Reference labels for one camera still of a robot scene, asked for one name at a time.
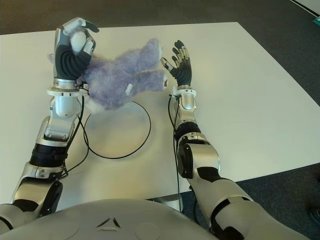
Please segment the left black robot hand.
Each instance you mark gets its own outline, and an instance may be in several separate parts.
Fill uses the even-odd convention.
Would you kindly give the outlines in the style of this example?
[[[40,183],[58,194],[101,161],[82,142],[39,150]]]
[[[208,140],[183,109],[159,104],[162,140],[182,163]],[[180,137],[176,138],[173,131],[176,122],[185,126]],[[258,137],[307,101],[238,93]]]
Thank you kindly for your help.
[[[54,88],[77,88],[77,79],[88,68],[96,47],[96,41],[88,30],[99,32],[93,23],[81,17],[75,17],[56,28],[53,52]]]

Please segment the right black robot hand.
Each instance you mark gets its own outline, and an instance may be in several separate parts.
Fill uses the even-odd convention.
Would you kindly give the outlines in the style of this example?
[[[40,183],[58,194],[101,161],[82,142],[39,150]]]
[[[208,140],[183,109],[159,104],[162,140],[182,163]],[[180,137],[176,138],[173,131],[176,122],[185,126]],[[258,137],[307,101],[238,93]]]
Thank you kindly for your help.
[[[172,60],[175,63],[173,66],[166,58],[160,59],[163,67],[176,79],[177,86],[191,86],[192,82],[192,66],[191,58],[187,47],[181,40],[177,40],[172,48],[174,55]]]

